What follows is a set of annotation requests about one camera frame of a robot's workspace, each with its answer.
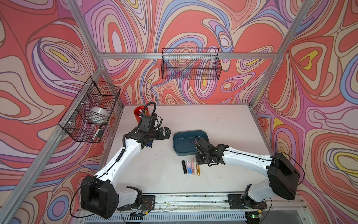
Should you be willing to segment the pink lip gloss tube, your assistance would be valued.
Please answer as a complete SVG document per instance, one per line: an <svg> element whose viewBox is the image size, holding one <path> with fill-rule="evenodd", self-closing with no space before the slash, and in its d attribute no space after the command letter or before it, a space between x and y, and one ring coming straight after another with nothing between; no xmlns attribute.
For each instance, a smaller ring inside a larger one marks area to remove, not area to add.
<svg viewBox="0 0 358 224"><path fill-rule="evenodd" d="M191 170L192 170L192 174L195 175L195 162L194 162L194 158L191 158Z"/></svg>

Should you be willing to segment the pink blue gradient lipstick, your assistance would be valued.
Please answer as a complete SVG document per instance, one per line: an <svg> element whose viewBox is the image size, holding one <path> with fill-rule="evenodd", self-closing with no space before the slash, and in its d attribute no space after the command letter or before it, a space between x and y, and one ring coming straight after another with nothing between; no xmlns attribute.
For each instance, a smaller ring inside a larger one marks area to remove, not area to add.
<svg viewBox="0 0 358 224"><path fill-rule="evenodd" d="M188 174L191 175L192 174L192 167L191 167L191 163L189 161L186 161L186 167L188 170Z"/></svg>

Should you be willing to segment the black lipstick tube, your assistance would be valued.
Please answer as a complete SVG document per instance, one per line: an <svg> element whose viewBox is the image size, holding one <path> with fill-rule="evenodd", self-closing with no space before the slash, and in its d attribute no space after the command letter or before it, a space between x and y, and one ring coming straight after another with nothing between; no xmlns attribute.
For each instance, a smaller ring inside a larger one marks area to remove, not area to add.
<svg viewBox="0 0 358 224"><path fill-rule="evenodd" d="M188 171L187 171L187 166L186 166L186 162L184 160L181 161L181 164L182 164L182 168L183 168L183 172L184 174L187 174Z"/></svg>

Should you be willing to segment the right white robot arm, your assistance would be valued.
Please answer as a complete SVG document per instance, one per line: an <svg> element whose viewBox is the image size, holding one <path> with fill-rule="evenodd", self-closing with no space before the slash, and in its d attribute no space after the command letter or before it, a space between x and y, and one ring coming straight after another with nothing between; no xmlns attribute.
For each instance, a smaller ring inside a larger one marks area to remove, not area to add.
<svg viewBox="0 0 358 224"><path fill-rule="evenodd" d="M238 202L230 200L233 206L246 209L266 209L266 199L280 197L294 200L301 174L281 153L258 155L234 149L228 145L214 146L204 138L193 140L199 165L236 165L254 171L265 177L259 183L248 184Z"/></svg>

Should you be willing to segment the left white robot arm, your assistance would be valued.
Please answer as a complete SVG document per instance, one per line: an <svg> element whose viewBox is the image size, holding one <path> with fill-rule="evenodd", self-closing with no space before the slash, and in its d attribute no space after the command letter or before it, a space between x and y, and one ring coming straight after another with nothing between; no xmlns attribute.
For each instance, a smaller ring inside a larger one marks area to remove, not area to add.
<svg viewBox="0 0 358 224"><path fill-rule="evenodd" d="M142 190L127 186L116 191L120 176L143 148L151 147L154 141L167 140L171 130L168 127L143 132L136 127L122 139L122 147L112 159L94 176L86 176L81 185L80 207L102 218L110 218L124 206L141 207Z"/></svg>

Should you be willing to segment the teal plastic storage box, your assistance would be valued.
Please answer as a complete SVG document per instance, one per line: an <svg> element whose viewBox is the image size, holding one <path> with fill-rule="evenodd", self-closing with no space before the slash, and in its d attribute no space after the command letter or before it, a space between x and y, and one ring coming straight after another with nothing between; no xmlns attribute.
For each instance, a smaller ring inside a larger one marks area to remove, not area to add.
<svg viewBox="0 0 358 224"><path fill-rule="evenodd" d="M177 132L172 137L173 150L178 156L195 155L197 149L195 142L199 139L205 139L209 142L208 135L202 130L191 130Z"/></svg>

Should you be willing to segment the red plastic cup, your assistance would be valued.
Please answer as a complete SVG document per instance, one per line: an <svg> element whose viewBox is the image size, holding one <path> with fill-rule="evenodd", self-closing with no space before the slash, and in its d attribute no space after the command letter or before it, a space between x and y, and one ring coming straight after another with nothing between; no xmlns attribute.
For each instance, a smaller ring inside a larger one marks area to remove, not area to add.
<svg viewBox="0 0 358 224"><path fill-rule="evenodd" d="M144 105L136 107L134 109L133 113L134 113L134 116L135 116L138 124L140 123L142 115L150 115L149 109L147 107L145 107Z"/></svg>

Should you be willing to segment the black marker in basket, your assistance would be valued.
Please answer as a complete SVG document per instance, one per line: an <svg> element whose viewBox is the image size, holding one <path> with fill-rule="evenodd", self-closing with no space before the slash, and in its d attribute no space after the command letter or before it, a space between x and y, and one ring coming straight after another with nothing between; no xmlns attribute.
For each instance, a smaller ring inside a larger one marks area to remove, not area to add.
<svg viewBox="0 0 358 224"><path fill-rule="evenodd" d="M92 139L91 139L92 141L94 141L94 140L97 138L99 132L100 132L101 129L102 129L102 126L103 126L103 125L100 125L99 128L97 129L97 131L94 133L94 135L93 135L93 137L92 137Z"/></svg>

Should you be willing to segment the white tape roll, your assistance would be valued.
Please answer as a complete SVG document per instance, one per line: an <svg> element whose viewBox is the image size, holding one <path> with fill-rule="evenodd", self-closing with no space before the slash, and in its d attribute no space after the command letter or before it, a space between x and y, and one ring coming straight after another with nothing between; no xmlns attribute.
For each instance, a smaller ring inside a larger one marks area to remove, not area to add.
<svg viewBox="0 0 358 224"><path fill-rule="evenodd" d="M91 123L101 125L107 123L109 116L110 113L101 107L92 107L87 114L87 118Z"/></svg>

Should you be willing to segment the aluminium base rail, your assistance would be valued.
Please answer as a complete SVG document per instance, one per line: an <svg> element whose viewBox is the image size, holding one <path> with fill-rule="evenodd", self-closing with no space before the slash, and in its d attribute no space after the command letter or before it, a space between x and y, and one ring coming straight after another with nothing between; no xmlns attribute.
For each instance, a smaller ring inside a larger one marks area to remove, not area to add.
<svg viewBox="0 0 358 224"><path fill-rule="evenodd" d="M228 193L156 194L154 208L143 217L116 211L110 218L81 218L78 224L306 224L311 223L301 199L266 200L260 209L234 209Z"/></svg>

